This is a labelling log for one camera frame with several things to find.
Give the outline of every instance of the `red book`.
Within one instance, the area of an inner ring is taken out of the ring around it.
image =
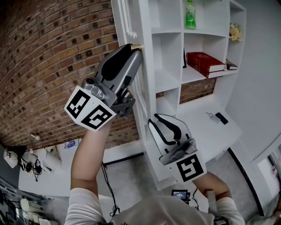
[[[223,70],[210,73],[207,70],[205,70],[203,67],[199,67],[197,64],[193,63],[192,61],[187,60],[187,64],[207,78],[222,76]]]
[[[188,52],[186,59],[210,73],[224,69],[224,63],[204,52]]]

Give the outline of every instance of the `white desk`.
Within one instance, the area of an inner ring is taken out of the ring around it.
[[[33,173],[29,174],[26,171],[20,170],[18,189],[42,196],[69,196],[71,164],[77,146],[73,146],[69,149],[65,149],[64,146],[64,144],[57,145],[57,153],[55,146],[46,148],[48,151],[50,149],[54,149],[52,154],[58,154],[61,158],[62,173],[47,173],[42,170],[42,174],[38,176],[38,182],[36,182]],[[27,162],[31,161],[33,163],[36,161],[35,157],[32,156],[30,152],[26,152],[23,155],[23,159]],[[97,183],[100,193],[99,197],[111,196],[102,172],[99,172],[97,175]]]

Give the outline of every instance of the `small screen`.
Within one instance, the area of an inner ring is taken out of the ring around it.
[[[186,199],[186,192],[173,192],[173,196],[179,199]]]

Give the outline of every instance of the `white sleeve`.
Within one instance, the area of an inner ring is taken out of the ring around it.
[[[228,219],[230,225],[245,225],[243,217],[238,212],[232,198],[222,198],[216,202],[218,215]]]
[[[105,220],[98,197],[87,189],[72,189],[65,225],[93,225],[99,222]]]

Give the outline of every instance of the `brick wall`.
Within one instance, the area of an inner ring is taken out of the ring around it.
[[[212,94],[215,88],[216,78],[184,83],[180,90],[180,104]],[[164,96],[164,92],[156,93],[156,98]]]
[[[118,48],[108,0],[14,0],[0,11],[0,139],[35,148],[83,137],[63,110],[82,80]],[[107,148],[137,140],[134,116],[112,125]]]

